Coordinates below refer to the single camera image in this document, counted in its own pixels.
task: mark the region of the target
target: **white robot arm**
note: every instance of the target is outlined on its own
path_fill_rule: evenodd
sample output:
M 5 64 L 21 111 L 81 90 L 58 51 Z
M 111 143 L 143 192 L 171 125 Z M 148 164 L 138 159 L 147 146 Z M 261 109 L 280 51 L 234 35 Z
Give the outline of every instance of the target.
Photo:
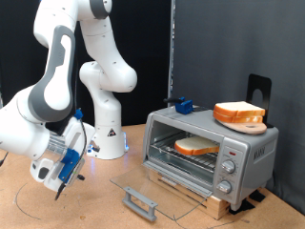
M 55 192 L 63 182 L 73 184 L 84 164 L 81 154 L 87 149 L 85 143 L 94 135 L 94 128 L 86 123 L 82 126 L 76 117 L 70 119 L 62 135 L 45 127 L 46 122 L 62 120 L 71 111 L 77 12 L 76 0 L 41 2 L 34 35 L 49 48 L 45 74 L 0 110 L 1 149 L 29 157 L 33 178 Z
M 131 92 L 137 76 L 115 46 L 108 16 L 112 0 L 78 2 L 78 20 L 86 49 L 95 60 L 85 63 L 80 70 L 80 79 L 88 88 L 94 105 L 95 135 L 88 156 L 114 159 L 123 156 L 126 148 L 121 128 L 121 104 L 112 92 Z
M 85 162 L 82 154 L 93 136 L 95 145 L 114 151 L 100 158 L 124 154 L 121 106 L 111 92 L 133 90 L 136 73 L 115 46 L 108 17 L 111 8 L 111 0 L 42 0 L 34 35 L 49 48 L 45 74 L 0 110 L 0 148 L 29 157 L 33 178 L 58 193 L 77 178 Z M 62 120 L 71 111 L 73 33 L 78 20 L 88 53 L 96 60 L 84 64 L 80 76 L 93 99 L 97 133 L 94 135 L 92 126 L 83 126 L 80 118 L 72 117 L 64 133 L 57 135 L 45 123 Z M 109 130 L 114 135 L 107 138 Z

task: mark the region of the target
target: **toast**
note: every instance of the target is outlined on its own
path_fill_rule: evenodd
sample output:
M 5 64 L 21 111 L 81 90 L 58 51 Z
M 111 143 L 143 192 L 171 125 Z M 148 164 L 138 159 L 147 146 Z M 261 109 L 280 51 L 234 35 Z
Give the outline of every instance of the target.
M 244 101 L 216 103 L 213 110 L 220 115 L 230 117 L 251 117 L 265 115 L 264 109 L 261 109 Z
M 230 123 L 261 123 L 263 122 L 262 116 L 226 116 L 213 111 L 213 117 L 218 121 Z
M 188 156 L 219 152 L 219 146 L 201 136 L 192 136 L 177 140 L 174 143 L 174 148 L 180 154 Z

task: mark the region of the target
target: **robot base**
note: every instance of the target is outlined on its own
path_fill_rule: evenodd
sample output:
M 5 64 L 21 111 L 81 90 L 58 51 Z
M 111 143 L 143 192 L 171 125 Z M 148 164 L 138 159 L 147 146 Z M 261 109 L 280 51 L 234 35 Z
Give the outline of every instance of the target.
M 95 130 L 91 142 L 92 148 L 87 152 L 88 156 L 100 159 L 116 159 L 125 154 L 125 135 L 120 125 L 113 127 L 96 126 Z

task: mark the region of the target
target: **toaster oven knob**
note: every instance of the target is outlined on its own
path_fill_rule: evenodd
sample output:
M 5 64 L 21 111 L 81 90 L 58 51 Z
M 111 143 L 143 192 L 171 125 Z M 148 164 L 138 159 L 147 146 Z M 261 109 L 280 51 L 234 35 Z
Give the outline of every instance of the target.
M 225 194 L 229 194 L 232 190 L 231 183 L 229 183 L 227 180 L 222 180 L 220 183 L 218 183 L 216 188 Z
M 228 173 L 231 174 L 235 171 L 235 165 L 231 160 L 222 162 L 221 167 Z

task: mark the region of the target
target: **wooden table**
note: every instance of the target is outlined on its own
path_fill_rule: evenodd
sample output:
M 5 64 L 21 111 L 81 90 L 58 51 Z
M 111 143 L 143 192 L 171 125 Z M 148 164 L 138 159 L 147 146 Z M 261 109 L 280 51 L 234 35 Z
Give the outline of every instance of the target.
M 144 128 L 123 127 L 130 150 L 119 159 L 85 156 L 86 180 L 76 181 L 57 201 L 55 192 L 31 177 L 28 158 L 9 154 L 0 168 L 0 228 L 305 228 L 304 216 L 266 189 L 261 203 L 251 200 L 254 209 L 221 220 L 196 209 L 178 221 L 158 212 L 156 222 L 139 217 L 123 204 L 124 191 L 110 179 L 142 163 Z

